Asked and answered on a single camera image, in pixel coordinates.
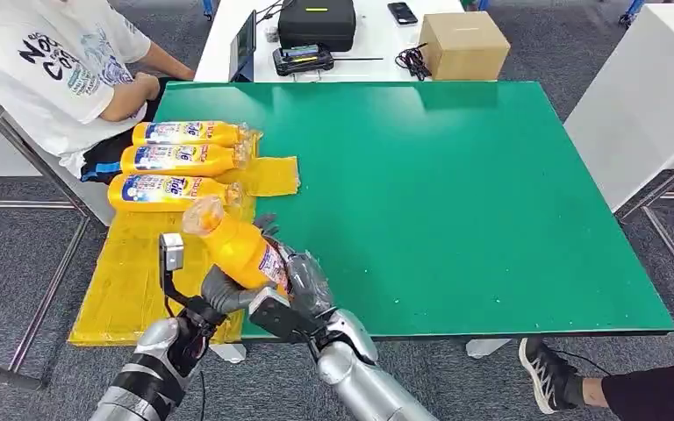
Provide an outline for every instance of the black bag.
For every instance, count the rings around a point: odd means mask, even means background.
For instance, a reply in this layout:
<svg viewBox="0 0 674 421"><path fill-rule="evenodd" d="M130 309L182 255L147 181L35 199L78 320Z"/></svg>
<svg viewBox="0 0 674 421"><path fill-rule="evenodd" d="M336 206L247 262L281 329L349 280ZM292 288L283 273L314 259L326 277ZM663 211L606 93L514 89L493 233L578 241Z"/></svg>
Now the black bag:
<svg viewBox="0 0 674 421"><path fill-rule="evenodd" d="M283 48L320 44L348 51L355 37L353 0L283 0L277 31Z"/></svg>

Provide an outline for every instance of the black shorts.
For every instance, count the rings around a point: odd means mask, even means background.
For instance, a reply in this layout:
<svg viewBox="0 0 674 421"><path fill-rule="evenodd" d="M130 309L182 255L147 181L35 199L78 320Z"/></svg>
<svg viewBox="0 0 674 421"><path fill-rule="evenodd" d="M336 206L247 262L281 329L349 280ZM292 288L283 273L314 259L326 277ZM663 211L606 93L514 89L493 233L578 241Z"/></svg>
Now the black shorts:
<svg viewBox="0 0 674 421"><path fill-rule="evenodd" d="M178 79L172 77L159 78L159 96L147 101L146 116L141 121L153 121L159 109L161 95L167 83ZM118 133L109 139L102 140L83 154L82 182L103 182L109 184L115 175L120 174L120 157L127 147L133 144L133 129Z"/></svg>
<svg viewBox="0 0 674 421"><path fill-rule="evenodd" d="M674 421L674 366L612 375L603 394L624 421Z"/></svg>

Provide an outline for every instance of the sneaker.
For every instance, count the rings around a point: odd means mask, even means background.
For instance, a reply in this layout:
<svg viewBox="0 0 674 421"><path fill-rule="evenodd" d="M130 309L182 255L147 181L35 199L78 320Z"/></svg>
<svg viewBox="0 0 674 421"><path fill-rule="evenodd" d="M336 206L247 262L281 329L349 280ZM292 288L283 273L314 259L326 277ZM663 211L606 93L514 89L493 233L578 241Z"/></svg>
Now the sneaker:
<svg viewBox="0 0 674 421"><path fill-rule="evenodd" d="M520 340L518 358L534 381L534 396L541 412L553 414L558 410L576 407L564 398L567 381L577 373L577 369L567 360L551 351L537 338Z"/></svg>

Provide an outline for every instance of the detergent bottle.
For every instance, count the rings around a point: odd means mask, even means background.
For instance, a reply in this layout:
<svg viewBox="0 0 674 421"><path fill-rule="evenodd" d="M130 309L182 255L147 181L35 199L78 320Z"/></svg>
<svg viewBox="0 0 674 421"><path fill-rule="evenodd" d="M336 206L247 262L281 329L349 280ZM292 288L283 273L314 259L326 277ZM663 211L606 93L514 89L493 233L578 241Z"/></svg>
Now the detergent bottle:
<svg viewBox="0 0 674 421"><path fill-rule="evenodd" d="M216 196L201 197L182 216L185 232L199 235L212 260L246 289L270 282L286 296L288 276L280 253L249 222L240 221L223 210Z"/></svg>
<svg viewBox="0 0 674 421"><path fill-rule="evenodd" d="M139 123L133 128L134 145L197 145L232 147L254 143L262 133L246 124L232 125L223 121L170 121Z"/></svg>
<svg viewBox="0 0 674 421"><path fill-rule="evenodd" d="M243 196L237 183L176 175L121 174L107 190L113 208L129 212L184 212L196 198L214 195L225 205L238 206Z"/></svg>
<svg viewBox="0 0 674 421"><path fill-rule="evenodd" d="M128 174L220 175L244 168L249 159L246 145L233 148L217 145L129 146L120 157L120 169Z"/></svg>

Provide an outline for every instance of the robotic hand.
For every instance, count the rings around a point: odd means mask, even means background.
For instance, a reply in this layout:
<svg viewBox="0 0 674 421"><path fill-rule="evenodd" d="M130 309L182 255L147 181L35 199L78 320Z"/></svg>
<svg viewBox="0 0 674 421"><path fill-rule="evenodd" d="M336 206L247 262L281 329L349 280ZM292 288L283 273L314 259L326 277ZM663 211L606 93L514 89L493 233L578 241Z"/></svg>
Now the robotic hand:
<svg viewBox="0 0 674 421"><path fill-rule="evenodd" d="M421 403L378 365L376 346L360 320L333 305L326 277L308 252L297 253L272 236L274 216L255 221L280 253L290 281L289 299L274 285L244 290L214 266L201 296L186 297L174 287L172 273L182 267L182 238L160 237L161 286L183 306L174 317L157 321L141 336L97 405L91 421L165 421L179 406L204 357L208 341L225 314L248 308L249 319L291 343L305 341L319 377L331 385L356 419L433 421Z"/></svg>
<svg viewBox="0 0 674 421"><path fill-rule="evenodd" d="M268 240L285 262L289 300L265 288L251 301L249 319L289 342L305 339L319 377L333 387L356 419L437 420L378 366L376 345L352 312L334 306L316 259Z"/></svg>

